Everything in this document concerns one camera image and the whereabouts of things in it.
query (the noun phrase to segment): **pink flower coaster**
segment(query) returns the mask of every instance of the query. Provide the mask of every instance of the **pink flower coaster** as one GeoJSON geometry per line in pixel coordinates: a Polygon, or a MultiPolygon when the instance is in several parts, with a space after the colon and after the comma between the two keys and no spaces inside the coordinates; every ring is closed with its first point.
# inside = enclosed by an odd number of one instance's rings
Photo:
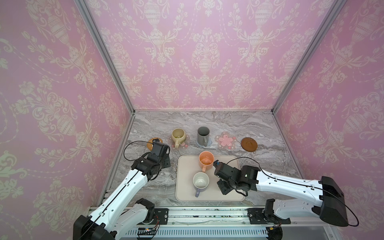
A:
{"type": "Polygon", "coordinates": [[[221,135],[216,136],[215,141],[218,142],[217,147],[221,150],[233,150],[237,142],[236,137],[230,135],[228,132],[223,132],[221,135]]]}
{"type": "Polygon", "coordinates": [[[186,148],[188,148],[189,140],[190,140],[190,137],[187,134],[187,137],[186,137],[185,141],[182,144],[180,144],[180,147],[178,149],[175,148],[175,143],[172,141],[171,137],[168,138],[168,143],[169,143],[169,146],[170,146],[170,148],[172,150],[179,150],[179,149],[186,149],[186,148]]]}

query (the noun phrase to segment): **pink flower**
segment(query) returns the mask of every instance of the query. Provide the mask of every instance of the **pink flower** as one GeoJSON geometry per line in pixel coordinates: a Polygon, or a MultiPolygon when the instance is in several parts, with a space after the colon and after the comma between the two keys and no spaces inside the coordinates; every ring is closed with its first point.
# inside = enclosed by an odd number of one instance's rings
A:
{"type": "Polygon", "coordinates": [[[220,141],[221,146],[228,146],[228,147],[232,146],[233,139],[228,137],[228,135],[226,134],[223,135],[222,137],[219,137],[218,140],[220,141]]]}

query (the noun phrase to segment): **blue coaster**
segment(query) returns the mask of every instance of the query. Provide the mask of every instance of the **blue coaster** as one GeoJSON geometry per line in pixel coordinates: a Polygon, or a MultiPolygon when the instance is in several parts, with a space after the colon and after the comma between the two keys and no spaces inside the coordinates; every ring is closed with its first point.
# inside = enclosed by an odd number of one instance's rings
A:
{"type": "MultiPolygon", "coordinates": [[[[200,145],[197,141],[196,141],[196,144],[199,146],[199,147],[202,147],[202,148],[204,148],[205,146],[204,145],[200,145]]],[[[207,146],[206,147],[209,147],[210,145],[212,144],[212,140],[211,139],[209,139],[208,140],[208,144],[207,144],[207,146]]]]}

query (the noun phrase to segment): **orange mug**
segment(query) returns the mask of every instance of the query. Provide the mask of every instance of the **orange mug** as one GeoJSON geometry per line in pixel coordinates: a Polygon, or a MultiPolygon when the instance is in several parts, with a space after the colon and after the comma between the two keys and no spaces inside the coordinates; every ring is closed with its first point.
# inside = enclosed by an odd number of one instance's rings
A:
{"type": "Polygon", "coordinates": [[[211,169],[214,164],[214,161],[215,158],[211,152],[204,151],[199,155],[199,166],[201,167],[203,172],[206,172],[207,170],[211,169]]]}

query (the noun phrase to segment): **pink wallpaper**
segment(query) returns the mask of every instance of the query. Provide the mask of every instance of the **pink wallpaper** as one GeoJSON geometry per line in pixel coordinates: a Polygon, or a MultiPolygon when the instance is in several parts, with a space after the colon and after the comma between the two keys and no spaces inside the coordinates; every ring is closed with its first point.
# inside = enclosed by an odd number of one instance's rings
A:
{"type": "Polygon", "coordinates": [[[0,7],[0,239],[72,239],[128,112],[73,1],[0,7]]]}
{"type": "Polygon", "coordinates": [[[86,2],[135,109],[270,109],[333,0],[86,2]]]}
{"type": "Polygon", "coordinates": [[[384,235],[383,60],[384,1],[347,1],[277,114],[305,177],[334,178],[359,217],[347,240],[384,235]]]}

